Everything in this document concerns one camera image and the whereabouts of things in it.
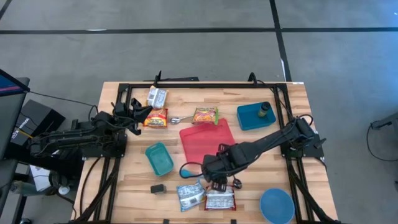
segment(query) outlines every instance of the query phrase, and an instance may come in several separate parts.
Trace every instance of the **wooden table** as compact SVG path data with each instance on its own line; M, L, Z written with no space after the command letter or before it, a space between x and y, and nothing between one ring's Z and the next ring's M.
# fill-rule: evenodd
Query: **wooden table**
M118 85L118 82L104 83L99 100L100 111L112 112L111 102L116 99ZM287 87L294 116L310 114L311 109L304 85L302 83L287 83ZM279 130L277 121L266 128L242 131L236 117L236 108L239 105L269 101L273 109L276 110L274 94L269 89L170 88L168 90L166 107L169 109L169 118L192 114L196 107L217 106L220 118L226 118L236 142L255 141ZM148 91L149 89L145 88L133 89L132 97L143 103ZM287 114L285 110L283 111L284 121L286 122ZM181 212L176 186L194 184L196 180L182 179L178 174L180 166L186 162L179 131L191 126L190 120L187 119L178 125L169 124L167 129L141 127L142 134L140 136L135 136L126 131L128 145L126 155L121 159L112 223L162 223L163 219L169 219L170 223L230 223L231 219L237 219L238 223L265 223L266 220L259 210L259 199L264 191L278 187L290 192L285 159L280 155L280 148L276 147L264 153L245 171L236 175L236 178L243 183L241 190L235 190L236 211L204 211L204 203L202 203L189 211ZM144 154L146 148L156 142L162 142L166 145L174 161L173 171L163 177L155 176ZM94 160L88 159L85 162L75 202L76 210L79 209L83 180ZM84 192L83 209L90 204L98 191L103 160L101 159L97 163L88 178ZM303 163L310 193L326 214L337 219L324 166L312 158L304 158ZM188 169L195 170L198 167L188 166ZM201 182L204 186L208 185L203 179ZM165 195L151 194L150 187L156 184L166 185L167 193ZM297 191L299 192L303 219L306 219L304 200L300 191ZM107 202L108 196L105 195L102 204L102 219L105 216Z

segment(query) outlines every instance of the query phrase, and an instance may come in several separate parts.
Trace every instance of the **blue bowl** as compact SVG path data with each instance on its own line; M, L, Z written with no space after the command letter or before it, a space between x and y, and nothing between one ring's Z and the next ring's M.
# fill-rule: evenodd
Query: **blue bowl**
M286 224L293 219L294 204L282 189L268 189L260 199L262 216L273 224Z

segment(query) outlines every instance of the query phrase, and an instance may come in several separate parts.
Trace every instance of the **metal spoon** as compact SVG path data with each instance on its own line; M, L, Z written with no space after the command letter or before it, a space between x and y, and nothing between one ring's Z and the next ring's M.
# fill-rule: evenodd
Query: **metal spoon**
M191 115L191 116L185 116L185 117L182 117L182 118L172 118L172 119L170 119L170 123L172 123L172 124L178 124L178 123L181 122L183 119L185 119L185 118L191 118L191 117L193 117L193 115Z

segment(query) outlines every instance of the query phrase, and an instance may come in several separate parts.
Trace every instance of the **blue tray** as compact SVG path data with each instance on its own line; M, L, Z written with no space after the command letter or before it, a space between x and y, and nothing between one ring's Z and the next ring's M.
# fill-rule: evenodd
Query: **blue tray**
M263 102L238 107L238 121L243 131L266 127L276 121L274 111L272 110L271 104L269 102L266 102L269 104L267 115L263 118L260 118L257 115L262 103Z

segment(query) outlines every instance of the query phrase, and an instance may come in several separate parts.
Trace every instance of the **snack bag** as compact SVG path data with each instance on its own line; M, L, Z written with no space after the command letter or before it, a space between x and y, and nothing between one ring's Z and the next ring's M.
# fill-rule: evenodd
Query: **snack bag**
M144 127L163 128L167 127L167 108L153 109L144 121Z
M181 212L184 212L204 202L206 192L198 179L195 185L178 186L177 194L180 199Z
M218 109L211 108L197 108L193 115L192 124L214 123L218 124Z
M205 211L219 209L236 211L234 189L231 186L227 186L225 192L219 192L209 187L206 189L207 193Z
M166 96L166 90L151 86L147 97L147 105L153 106L156 109L161 109L166 102Z

